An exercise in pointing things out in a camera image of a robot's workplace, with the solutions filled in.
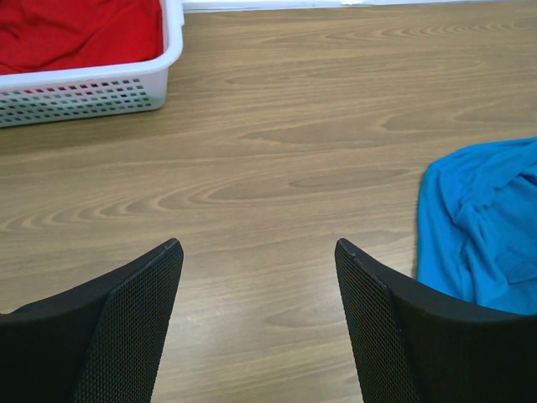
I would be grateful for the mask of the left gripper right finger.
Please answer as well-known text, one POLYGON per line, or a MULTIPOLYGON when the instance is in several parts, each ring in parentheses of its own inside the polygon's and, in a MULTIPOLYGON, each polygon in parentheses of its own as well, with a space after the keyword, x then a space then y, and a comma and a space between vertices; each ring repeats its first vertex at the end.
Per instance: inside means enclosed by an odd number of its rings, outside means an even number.
POLYGON ((448 296, 344 238, 335 262, 364 401, 535 401, 535 317, 448 296))

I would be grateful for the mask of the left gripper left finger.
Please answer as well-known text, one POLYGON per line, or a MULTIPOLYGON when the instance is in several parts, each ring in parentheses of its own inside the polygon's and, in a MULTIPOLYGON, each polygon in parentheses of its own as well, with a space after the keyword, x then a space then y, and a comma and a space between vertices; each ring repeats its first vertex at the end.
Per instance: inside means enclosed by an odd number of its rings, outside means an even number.
POLYGON ((149 402, 184 252, 134 261, 1 316, 3 402, 149 402))

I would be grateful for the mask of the blue t shirt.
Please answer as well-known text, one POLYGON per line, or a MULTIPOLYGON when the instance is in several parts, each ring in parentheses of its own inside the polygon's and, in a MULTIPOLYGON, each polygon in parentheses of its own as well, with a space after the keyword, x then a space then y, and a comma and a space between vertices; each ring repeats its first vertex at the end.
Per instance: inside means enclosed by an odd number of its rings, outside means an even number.
POLYGON ((417 279, 479 306, 536 313, 536 139, 476 144, 420 185, 417 279))

